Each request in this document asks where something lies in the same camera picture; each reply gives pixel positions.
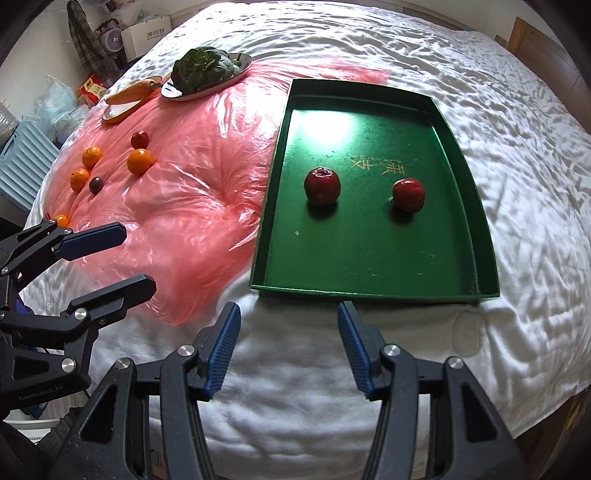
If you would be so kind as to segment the wooden headboard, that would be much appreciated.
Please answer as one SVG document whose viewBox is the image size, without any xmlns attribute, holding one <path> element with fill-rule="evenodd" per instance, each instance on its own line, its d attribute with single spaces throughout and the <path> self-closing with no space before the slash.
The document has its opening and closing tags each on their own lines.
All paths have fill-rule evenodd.
<svg viewBox="0 0 591 480">
<path fill-rule="evenodd" d="M 520 17 L 508 40 L 496 35 L 495 41 L 543 80 L 590 133 L 590 88 L 562 46 Z"/>
</svg>

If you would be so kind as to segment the orange oval dish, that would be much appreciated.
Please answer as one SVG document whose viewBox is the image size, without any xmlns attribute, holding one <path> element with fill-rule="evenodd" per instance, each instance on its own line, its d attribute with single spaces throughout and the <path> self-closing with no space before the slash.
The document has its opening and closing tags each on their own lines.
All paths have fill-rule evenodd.
<svg viewBox="0 0 591 480">
<path fill-rule="evenodd" d="M 102 123 L 106 125 L 117 124 L 124 120 L 125 118 L 129 117 L 132 113 L 134 113 L 137 109 L 139 109 L 142 105 L 147 103 L 149 100 L 153 99 L 160 91 L 160 88 L 163 85 L 163 79 L 160 76 L 152 76 L 148 77 L 159 81 L 161 86 L 154 90 L 149 96 L 143 98 L 140 101 L 121 104 L 121 105 L 107 105 L 103 114 L 102 114 Z"/>
</svg>

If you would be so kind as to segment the carrot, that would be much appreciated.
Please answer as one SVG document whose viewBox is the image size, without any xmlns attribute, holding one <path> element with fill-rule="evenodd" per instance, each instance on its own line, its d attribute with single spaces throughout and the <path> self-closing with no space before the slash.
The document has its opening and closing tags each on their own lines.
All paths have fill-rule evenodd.
<svg viewBox="0 0 591 480">
<path fill-rule="evenodd" d="M 159 81 L 148 78 L 139 80 L 119 92 L 108 96 L 105 102 L 108 105 L 121 105 L 140 101 L 149 96 L 154 90 L 161 86 Z"/>
</svg>

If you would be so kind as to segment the orange cherry tomato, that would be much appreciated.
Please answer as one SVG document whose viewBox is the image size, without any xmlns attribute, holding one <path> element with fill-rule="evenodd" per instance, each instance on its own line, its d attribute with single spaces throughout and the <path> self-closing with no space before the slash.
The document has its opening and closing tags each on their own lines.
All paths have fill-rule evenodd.
<svg viewBox="0 0 591 480">
<path fill-rule="evenodd" d="M 69 219 L 66 215 L 57 215 L 54 220 L 60 228 L 67 228 L 69 226 Z"/>
</svg>

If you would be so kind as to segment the red yellow snack packet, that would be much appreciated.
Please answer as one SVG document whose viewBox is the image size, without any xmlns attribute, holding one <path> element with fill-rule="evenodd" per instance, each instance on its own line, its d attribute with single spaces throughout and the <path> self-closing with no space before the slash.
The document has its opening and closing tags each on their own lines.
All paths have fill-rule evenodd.
<svg viewBox="0 0 591 480">
<path fill-rule="evenodd" d="M 99 103 L 106 91 L 103 82 L 96 75 L 91 75 L 76 91 L 76 98 L 80 105 L 93 107 Z"/>
</svg>

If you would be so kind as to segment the dark purple grape tomato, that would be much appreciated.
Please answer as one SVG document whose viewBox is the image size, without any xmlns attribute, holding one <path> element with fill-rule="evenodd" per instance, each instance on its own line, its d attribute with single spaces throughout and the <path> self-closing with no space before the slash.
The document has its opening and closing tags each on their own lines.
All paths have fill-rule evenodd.
<svg viewBox="0 0 591 480">
<path fill-rule="evenodd" d="M 100 177 L 93 177 L 89 183 L 88 188 L 91 194 L 97 195 L 103 188 L 104 182 Z"/>
</svg>

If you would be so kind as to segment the pink plastic sheet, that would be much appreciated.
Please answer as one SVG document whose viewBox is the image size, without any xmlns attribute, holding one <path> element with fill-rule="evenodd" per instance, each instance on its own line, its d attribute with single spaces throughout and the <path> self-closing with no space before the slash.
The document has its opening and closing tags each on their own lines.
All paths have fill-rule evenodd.
<svg viewBox="0 0 591 480">
<path fill-rule="evenodd" d="M 146 274 L 157 285 L 141 312 L 162 323 L 199 322 L 229 284 L 252 265 L 274 143 L 294 79 L 335 79 L 383 85 L 384 70 L 332 60 L 259 61 L 242 81 L 214 95 L 175 103 L 154 97 L 116 125 L 93 109 L 63 147 L 39 196 L 40 212 L 66 215 L 80 231 L 123 224 L 125 242 L 73 263 L 94 283 Z M 131 135 L 148 133 L 154 164 L 129 172 Z M 84 188 L 69 186 L 85 168 L 82 152 L 102 157 Z M 93 195 L 88 183 L 100 177 Z"/>
</svg>

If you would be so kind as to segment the green leafy vegetable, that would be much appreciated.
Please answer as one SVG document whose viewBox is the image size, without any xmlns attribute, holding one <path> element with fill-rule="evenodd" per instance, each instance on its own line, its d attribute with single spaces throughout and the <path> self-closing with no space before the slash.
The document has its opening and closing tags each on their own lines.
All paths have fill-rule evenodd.
<svg viewBox="0 0 591 480">
<path fill-rule="evenodd" d="M 229 80 L 238 71 L 238 64 L 225 51 L 201 46 L 190 49 L 174 62 L 170 79 L 182 94 L 192 94 Z"/>
</svg>

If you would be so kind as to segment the translucent plastic bag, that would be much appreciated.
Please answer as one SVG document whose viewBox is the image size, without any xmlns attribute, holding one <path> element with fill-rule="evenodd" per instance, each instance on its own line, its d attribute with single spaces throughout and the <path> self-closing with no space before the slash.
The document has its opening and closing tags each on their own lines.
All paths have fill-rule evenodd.
<svg viewBox="0 0 591 480">
<path fill-rule="evenodd" d="M 34 120 L 45 135 L 61 147 L 84 121 L 89 107 L 57 78 L 47 75 L 45 79 L 48 91 L 35 103 Z"/>
</svg>

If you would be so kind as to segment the red cherry tomato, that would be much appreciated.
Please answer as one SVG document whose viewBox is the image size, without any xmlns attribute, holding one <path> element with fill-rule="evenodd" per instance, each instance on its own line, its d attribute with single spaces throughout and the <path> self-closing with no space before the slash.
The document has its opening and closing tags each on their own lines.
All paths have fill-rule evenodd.
<svg viewBox="0 0 591 480">
<path fill-rule="evenodd" d="M 146 149 L 149 145 L 149 142 L 149 135 L 144 130 L 134 132 L 130 138 L 130 144 L 133 149 Z"/>
</svg>

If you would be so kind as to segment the green rectangular tray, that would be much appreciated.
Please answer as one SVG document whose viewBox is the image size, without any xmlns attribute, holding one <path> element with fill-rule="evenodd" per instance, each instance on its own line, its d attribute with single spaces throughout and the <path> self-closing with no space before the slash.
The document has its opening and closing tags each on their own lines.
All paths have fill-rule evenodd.
<svg viewBox="0 0 591 480">
<path fill-rule="evenodd" d="M 339 200 L 308 201 L 317 167 Z M 399 209 L 403 178 L 426 191 Z M 263 295 L 369 303 L 475 303 L 500 293 L 488 221 L 468 162 L 436 101 L 394 87 L 291 83 L 271 161 L 249 285 Z"/>
</svg>

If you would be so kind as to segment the white bed quilt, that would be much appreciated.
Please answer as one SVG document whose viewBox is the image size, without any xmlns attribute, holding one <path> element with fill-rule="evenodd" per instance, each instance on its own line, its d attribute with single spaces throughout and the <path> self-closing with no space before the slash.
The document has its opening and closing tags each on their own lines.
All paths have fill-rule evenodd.
<svg viewBox="0 0 591 480">
<path fill-rule="evenodd" d="M 249 53 L 249 76 L 197 101 L 153 99 L 114 127 L 93 109 L 29 217 L 128 231 L 34 280 L 23 297 L 37 312 L 156 281 L 100 333 L 94 381 L 238 304 L 228 375 L 201 407 L 229 479 L 363 472 L 379 405 L 356 389 L 322 291 L 416 357 L 462 357 L 513 434 L 589 386 L 590 137 L 517 58 L 377 8 L 221 3 L 122 83 L 198 46 Z"/>
</svg>

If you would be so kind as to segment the plaid hanging cloth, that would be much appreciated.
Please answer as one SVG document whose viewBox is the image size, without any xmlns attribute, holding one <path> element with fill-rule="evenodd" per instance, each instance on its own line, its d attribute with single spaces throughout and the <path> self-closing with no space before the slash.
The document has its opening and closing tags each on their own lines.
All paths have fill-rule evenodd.
<svg viewBox="0 0 591 480">
<path fill-rule="evenodd" d="M 100 44 L 80 3 L 68 1 L 66 10 L 71 41 L 86 76 L 94 75 L 103 85 L 111 87 L 120 73 L 114 59 Z"/>
</svg>

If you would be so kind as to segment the wrinkled red apple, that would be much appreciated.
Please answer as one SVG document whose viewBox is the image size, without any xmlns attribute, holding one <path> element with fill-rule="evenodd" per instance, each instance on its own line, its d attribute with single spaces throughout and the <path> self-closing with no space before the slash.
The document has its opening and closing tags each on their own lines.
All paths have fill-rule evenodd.
<svg viewBox="0 0 591 480">
<path fill-rule="evenodd" d="M 304 193 L 308 201 L 318 206 L 335 204 L 341 195 L 339 175 L 327 167 L 317 167 L 304 178 Z"/>
</svg>

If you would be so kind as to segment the small orange mandarin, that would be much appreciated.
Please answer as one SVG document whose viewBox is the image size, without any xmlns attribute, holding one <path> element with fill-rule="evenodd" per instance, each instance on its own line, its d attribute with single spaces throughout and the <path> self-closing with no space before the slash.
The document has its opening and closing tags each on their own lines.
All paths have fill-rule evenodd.
<svg viewBox="0 0 591 480">
<path fill-rule="evenodd" d="M 71 172 L 69 186 L 72 191 L 79 193 L 90 178 L 90 172 L 86 168 L 78 168 Z"/>
</svg>

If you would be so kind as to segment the white cardboard box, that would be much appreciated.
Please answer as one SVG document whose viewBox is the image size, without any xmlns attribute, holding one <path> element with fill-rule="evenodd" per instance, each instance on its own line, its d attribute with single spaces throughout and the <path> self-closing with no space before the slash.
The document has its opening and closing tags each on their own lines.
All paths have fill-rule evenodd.
<svg viewBox="0 0 591 480">
<path fill-rule="evenodd" d="M 142 20 L 124 29 L 121 39 L 126 60 L 131 62 L 142 57 L 170 31 L 169 16 Z"/>
</svg>

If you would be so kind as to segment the smooth red apple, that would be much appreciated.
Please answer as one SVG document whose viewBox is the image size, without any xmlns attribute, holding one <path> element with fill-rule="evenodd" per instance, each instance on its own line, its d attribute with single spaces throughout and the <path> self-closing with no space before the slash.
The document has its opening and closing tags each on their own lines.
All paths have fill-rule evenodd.
<svg viewBox="0 0 591 480">
<path fill-rule="evenodd" d="M 426 191 L 423 184 L 414 178 L 403 178 L 394 183 L 393 202 L 401 210 L 409 213 L 420 212 L 425 205 Z"/>
</svg>

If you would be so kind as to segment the light blue suitcase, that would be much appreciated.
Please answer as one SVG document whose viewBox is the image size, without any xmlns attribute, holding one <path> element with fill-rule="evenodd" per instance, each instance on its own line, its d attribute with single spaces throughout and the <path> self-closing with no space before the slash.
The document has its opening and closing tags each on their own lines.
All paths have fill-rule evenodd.
<svg viewBox="0 0 591 480">
<path fill-rule="evenodd" d="M 31 210 L 59 149 L 33 121 L 22 121 L 1 152 L 1 197 Z"/>
</svg>

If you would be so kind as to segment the white black-rimmed plate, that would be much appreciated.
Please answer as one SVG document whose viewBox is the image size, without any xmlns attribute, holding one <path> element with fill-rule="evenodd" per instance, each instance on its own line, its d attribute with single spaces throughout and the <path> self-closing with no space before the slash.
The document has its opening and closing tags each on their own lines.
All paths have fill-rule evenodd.
<svg viewBox="0 0 591 480">
<path fill-rule="evenodd" d="M 228 53 L 214 47 L 190 49 L 175 61 L 160 96 L 183 102 L 206 97 L 245 78 L 253 59 L 249 54 Z"/>
</svg>

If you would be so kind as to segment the grey round fan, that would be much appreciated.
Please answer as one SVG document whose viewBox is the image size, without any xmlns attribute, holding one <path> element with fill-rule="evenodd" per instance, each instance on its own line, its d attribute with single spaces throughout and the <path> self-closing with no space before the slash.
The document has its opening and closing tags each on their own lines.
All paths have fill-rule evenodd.
<svg viewBox="0 0 591 480">
<path fill-rule="evenodd" d="M 122 30 L 117 27 L 104 30 L 99 36 L 99 42 L 108 55 L 117 54 L 123 49 Z"/>
</svg>

